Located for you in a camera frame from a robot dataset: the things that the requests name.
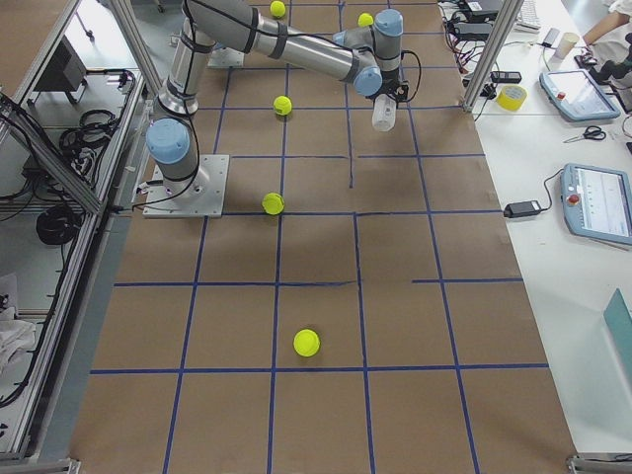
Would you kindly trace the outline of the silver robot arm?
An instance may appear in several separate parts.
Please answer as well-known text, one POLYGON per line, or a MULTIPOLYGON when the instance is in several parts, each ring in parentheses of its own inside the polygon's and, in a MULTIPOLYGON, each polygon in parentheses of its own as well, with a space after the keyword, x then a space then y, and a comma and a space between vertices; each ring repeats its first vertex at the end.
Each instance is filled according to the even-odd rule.
POLYGON ((401 103, 408 98, 400 77, 403 17, 397 10, 382 10, 371 25, 327 39, 267 18, 245 1, 186 1, 182 9, 185 22, 172 68, 156 97, 159 116, 146 132, 167 201, 196 195, 201 187, 193 116, 200 74, 216 43, 328 75, 370 100, 388 96, 401 103))

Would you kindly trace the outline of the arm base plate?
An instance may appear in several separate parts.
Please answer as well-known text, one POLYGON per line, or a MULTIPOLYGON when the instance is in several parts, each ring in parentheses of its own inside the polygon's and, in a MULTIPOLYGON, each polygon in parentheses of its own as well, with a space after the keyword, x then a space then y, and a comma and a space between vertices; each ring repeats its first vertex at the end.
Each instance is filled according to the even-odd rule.
POLYGON ((193 183, 179 183, 163 178, 158 165, 152 179, 162 184, 148 189, 142 214, 146 218, 189 218, 222 215, 230 157, 225 154, 202 154, 193 183))

